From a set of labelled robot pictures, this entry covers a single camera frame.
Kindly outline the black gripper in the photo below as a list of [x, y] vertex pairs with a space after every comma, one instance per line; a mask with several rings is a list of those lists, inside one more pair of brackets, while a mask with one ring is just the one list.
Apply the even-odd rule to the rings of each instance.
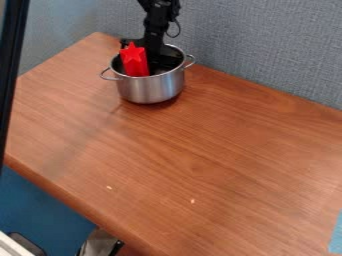
[[181, 60], [180, 54], [173, 51], [162, 42], [162, 37], [168, 29], [168, 24], [152, 23], [144, 25], [144, 36], [140, 39], [121, 39], [120, 40], [120, 50], [124, 49], [130, 42], [134, 43], [137, 47], [145, 49], [146, 62], [149, 75], [156, 74], [157, 69], [172, 69], [178, 65]]

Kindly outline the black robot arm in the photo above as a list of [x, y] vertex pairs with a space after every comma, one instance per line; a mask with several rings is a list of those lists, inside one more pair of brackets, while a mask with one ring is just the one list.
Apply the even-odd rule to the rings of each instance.
[[140, 39], [120, 40], [118, 56], [124, 72], [132, 77], [153, 74], [154, 69], [172, 69], [181, 61], [181, 55], [164, 44], [169, 24], [177, 23], [178, 0], [137, 0], [145, 18], [144, 35]]

